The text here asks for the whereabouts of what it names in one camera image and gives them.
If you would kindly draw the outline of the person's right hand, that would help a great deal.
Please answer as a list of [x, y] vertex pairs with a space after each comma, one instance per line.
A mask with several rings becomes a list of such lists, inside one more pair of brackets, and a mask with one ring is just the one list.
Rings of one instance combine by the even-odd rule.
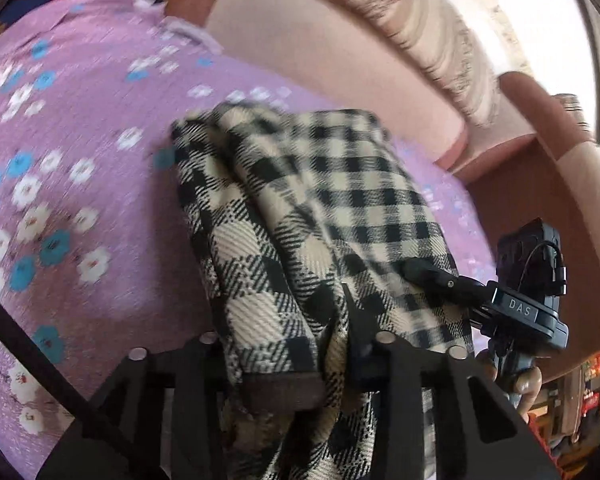
[[[482, 364], [489, 378], [492, 380], [498, 378], [498, 370], [488, 350], [479, 352], [477, 360]], [[517, 412], [526, 424], [530, 422], [529, 412], [541, 391], [542, 383], [542, 372], [539, 367], [534, 366], [518, 373], [513, 381], [512, 388], [510, 388], [513, 393], [520, 395]]]

